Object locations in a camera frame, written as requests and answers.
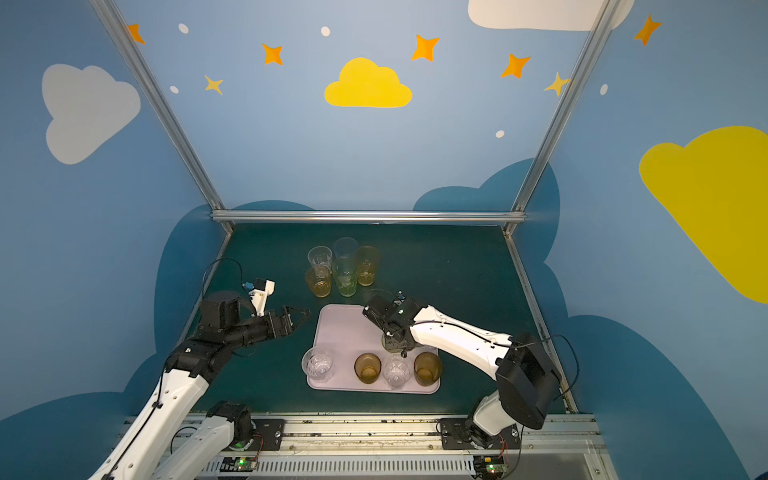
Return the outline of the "aluminium frame post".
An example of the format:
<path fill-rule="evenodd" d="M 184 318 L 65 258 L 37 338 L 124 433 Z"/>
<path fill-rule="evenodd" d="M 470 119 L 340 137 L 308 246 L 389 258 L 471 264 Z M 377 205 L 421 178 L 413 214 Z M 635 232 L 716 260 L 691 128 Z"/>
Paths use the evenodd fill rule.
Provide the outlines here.
<path fill-rule="evenodd" d="M 224 210 L 224 203 L 216 191 L 203 163 L 195 152 L 160 84 L 133 39 L 128 25 L 114 1 L 90 0 L 91 7 L 124 59 L 127 67 L 141 87 L 162 127 L 191 174 L 212 213 Z"/>
<path fill-rule="evenodd" d="M 613 22 L 619 17 L 622 4 L 623 1 L 619 0 L 604 1 L 598 11 L 595 23 L 571 72 L 571 81 L 566 87 L 565 93 L 560 96 L 545 136 L 516 195 L 511 212 L 517 215 L 517 219 L 504 225 L 504 236 L 508 240 L 512 239 L 516 226 L 525 221 L 527 206 L 613 30 Z"/>

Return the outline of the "right controller board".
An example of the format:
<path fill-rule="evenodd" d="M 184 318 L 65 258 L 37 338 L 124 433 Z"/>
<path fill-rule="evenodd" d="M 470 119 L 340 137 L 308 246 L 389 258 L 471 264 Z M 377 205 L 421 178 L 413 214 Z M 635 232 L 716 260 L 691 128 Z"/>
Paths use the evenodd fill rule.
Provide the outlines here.
<path fill-rule="evenodd" d="M 502 456 L 474 456 L 473 479 L 499 480 L 508 473 L 508 464 Z"/>

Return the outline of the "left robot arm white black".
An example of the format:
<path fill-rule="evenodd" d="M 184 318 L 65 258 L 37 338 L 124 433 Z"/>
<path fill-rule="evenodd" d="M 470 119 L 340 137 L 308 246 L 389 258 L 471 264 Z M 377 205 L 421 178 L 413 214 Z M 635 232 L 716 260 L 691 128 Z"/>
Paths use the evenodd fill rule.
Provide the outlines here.
<path fill-rule="evenodd" d="M 149 479 L 182 422 L 236 350 L 291 335 L 310 318 L 305 308 L 285 306 L 259 312 L 234 291 L 204 299 L 190 338 L 166 359 L 157 386 L 94 479 Z"/>

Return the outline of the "pink rectangular tray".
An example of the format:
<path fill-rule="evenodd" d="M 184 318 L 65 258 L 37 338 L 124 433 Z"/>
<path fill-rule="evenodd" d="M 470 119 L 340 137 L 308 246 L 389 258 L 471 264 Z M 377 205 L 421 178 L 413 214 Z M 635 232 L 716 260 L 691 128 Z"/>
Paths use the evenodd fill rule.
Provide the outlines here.
<path fill-rule="evenodd" d="M 327 380 L 316 380 L 306 373 L 307 384 L 315 390 L 397 393 L 430 395 L 438 391 L 441 381 L 428 386 L 420 385 L 414 378 L 416 357 L 424 352 L 437 355 L 434 347 L 418 347 L 407 353 L 403 359 L 399 353 L 388 352 L 382 343 L 383 332 L 362 313 L 361 305 L 329 304 L 320 310 L 317 322 L 314 348 L 331 357 Z M 382 377 L 372 384 L 365 384 L 354 372 L 355 360 L 362 354 L 376 355 L 382 362 L 398 357 L 408 364 L 412 376 L 399 389 L 392 388 Z"/>

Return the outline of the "aluminium frame right post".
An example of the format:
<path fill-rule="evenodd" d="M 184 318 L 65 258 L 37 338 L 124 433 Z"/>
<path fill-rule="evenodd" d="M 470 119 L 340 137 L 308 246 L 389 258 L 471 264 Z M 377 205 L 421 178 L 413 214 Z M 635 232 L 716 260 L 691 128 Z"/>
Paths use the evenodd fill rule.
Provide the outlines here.
<path fill-rule="evenodd" d="M 516 195 L 511 212 L 517 215 L 517 219 L 504 225 L 504 236 L 508 240 L 512 239 L 516 226 L 525 221 L 527 206 L 613 30 L 613 22 L 619 17 L 622 4 L 623 1 L 619 0 L 604 1 L 598 11 L 595 23 L 571 72 L 571 81 L 566 87 L 565 93 L 560 96 L 545 136 Z"/>

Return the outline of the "orange short glass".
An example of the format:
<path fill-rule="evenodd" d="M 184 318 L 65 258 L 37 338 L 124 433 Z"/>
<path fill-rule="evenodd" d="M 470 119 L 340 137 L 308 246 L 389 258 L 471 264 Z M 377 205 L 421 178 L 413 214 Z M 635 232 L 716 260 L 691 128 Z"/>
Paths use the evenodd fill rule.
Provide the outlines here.
<path fill-rule="evenodd" d="M 310 267 L 305 273 L 305 282 L 315 297 L 325 298 L 332 290 L 332 272 L 325 265 Z"/>

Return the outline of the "tall orange glass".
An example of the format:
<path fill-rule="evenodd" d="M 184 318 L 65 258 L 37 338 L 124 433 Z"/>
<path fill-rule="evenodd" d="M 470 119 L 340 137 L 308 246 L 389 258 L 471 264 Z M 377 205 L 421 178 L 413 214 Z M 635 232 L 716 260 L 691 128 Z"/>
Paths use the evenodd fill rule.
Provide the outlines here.
<path fill-rule="evenodd" d="M 360 246 L 356 252 L 357 281 L 360 286 L 374 284 L 380 264 L 380 254 L 375 247 Z"/>

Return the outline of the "dark amber textured glass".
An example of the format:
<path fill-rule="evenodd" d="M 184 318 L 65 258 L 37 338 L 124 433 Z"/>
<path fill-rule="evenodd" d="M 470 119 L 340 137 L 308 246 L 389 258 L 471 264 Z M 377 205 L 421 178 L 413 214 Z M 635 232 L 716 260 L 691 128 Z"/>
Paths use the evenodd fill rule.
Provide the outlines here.
<path fill-rule="evenodd" d="M 443 363 L 435 353 L 424 351 L 414 360 L 414 378 L 423 387 L 435 384 L 442 376 Z"/>
<path fill-rule="evenodd" d="M 375 383 L 381 373 L 381 359 L 370 352 L 362 353 L 354 362 L 354 373 L 357 379 L 364 384 Z"/>

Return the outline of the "controller board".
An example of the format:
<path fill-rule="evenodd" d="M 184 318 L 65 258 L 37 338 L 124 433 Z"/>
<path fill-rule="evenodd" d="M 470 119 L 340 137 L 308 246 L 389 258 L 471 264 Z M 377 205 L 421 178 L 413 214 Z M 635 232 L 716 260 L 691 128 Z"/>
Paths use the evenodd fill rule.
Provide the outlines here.
<path fill-rule="evenodd" d="M 255 457 L 224 457 L 219 467 L 220 473 L 249 473 L 258 466 Z"/>
<path fill-rule="evenodd" d="M 508 464 L 502 456 L 474 456 L 473 479 L 499 480 L 508 473 Z"/>

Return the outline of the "clear faceted glass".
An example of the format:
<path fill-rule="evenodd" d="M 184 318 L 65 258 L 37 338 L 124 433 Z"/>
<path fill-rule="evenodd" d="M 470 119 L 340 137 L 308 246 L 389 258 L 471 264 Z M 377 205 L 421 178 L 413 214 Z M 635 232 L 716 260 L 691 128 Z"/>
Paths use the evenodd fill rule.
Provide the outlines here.
<path fill-rule="evenodd" d="M 312 270 L 319 277 L 332 274 L 333 251 L 327 246 L 315 246 L 307 253 Z"/>
<path fill-rule="evenodd" d="M 400 390 L 411 378 L 410 364 L 400 355 L 391 355 L 383 363 L 381 376 L 392 390 Z"/>
<path fill-rule="evenodd" d="M 334 372 L 334 355 L 329 349 L 313 347 L 302 357 L 302 370 L 307 379 L 314 383 L 325 383 Z"/>

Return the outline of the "small green glass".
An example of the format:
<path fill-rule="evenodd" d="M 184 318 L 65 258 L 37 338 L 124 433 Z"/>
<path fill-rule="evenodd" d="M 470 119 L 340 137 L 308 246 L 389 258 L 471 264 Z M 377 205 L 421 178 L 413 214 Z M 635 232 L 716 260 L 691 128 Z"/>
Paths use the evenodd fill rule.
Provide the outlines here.
<path fill-rule="evenodd" d="M 408 343 L 405 340 L 398 340 L 387 333 L 382 335 L 381 343 L 382 347 L 391 354 L 406 355 L 409 349 Z"/>

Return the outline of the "tall green glass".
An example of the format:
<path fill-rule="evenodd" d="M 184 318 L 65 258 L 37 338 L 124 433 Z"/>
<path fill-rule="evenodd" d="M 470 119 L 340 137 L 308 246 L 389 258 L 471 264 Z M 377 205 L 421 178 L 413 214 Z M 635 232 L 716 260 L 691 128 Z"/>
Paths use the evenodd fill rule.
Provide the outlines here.
<path fill-rule="evenodd" d="M 335 262 L 333 264 L 333 276 L 339 293 L 345 297 L 352 297 L 357 291 L 357 268 L 354 262 Z"/>

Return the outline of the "aluminium frame left post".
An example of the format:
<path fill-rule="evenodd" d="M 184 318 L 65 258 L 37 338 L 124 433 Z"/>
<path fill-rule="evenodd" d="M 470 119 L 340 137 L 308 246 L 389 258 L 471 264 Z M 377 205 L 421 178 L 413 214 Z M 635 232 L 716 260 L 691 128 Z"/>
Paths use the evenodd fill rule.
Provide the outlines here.
<path fill-rule="evenodd" d="M 124 59 L 127 67 L 141 87 L 162 127 L 191 174 L 212 213 L 224 210 L 224 203 L 216 191 L 203 163 L 195 152 L 160 84 L 133 39 L 128 25 L 114 1 L 90 0 L 91 7 Z"/>

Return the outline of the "left controller board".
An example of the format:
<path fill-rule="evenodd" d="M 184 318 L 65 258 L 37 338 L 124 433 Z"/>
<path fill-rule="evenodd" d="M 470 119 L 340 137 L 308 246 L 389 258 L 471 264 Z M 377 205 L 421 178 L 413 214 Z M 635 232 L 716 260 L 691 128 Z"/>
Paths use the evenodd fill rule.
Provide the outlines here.
<path fill-rule="evenodd" d="M 249 473 L 258 466 L 255 457 L 224 457 L 219 467 L 220 473 Z"/>

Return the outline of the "aluminium frame back bar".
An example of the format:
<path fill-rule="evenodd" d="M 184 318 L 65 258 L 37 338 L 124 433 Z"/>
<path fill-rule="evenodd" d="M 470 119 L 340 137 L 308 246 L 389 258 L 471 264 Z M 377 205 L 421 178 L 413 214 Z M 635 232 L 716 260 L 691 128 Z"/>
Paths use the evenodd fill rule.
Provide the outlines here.
<path fill-rule="evenodd" d="M 214 221 L 234 223 L 522 223 L 523 212 L 214 210 Z"/>

